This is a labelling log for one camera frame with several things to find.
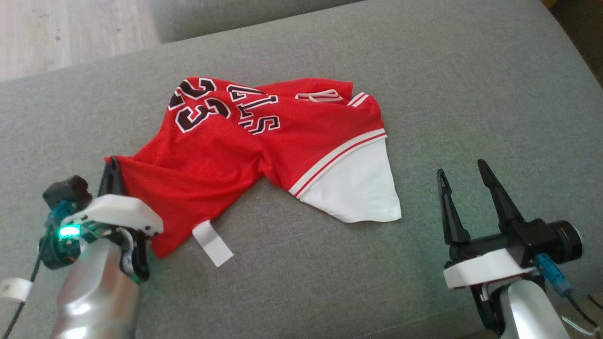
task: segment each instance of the wooden floor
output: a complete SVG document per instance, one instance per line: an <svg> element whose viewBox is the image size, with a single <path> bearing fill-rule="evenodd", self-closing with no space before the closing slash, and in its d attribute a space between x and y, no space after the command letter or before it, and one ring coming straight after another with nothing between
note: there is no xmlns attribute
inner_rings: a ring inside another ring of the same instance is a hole
<svg viewBox="0 0 603 339"><path fill-rule="evenodd" d="M148 0L0 0L0 81L159 45Z"/></svg>

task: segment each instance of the white clothing tag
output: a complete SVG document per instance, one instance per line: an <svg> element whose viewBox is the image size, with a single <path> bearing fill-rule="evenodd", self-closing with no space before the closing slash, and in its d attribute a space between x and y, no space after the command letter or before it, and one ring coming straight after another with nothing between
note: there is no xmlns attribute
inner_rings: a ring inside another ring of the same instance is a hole
<svg viewBox="0 0 603 339"><path fill-rule="evenodd" d="M216 267L233 257L232 251L226 246L226 243L212 227L212 223L207 220L197 225L192 230L192 236L195 237L199 245L205 250L205 253L213 261Z"/></svg>
<svg viewBox="0 0 603 339"><path fill-rule="evenodd" d="M30 294L32 283L21 278L9 278L0 282L0 298L11 298L24 302Z"/></svg>

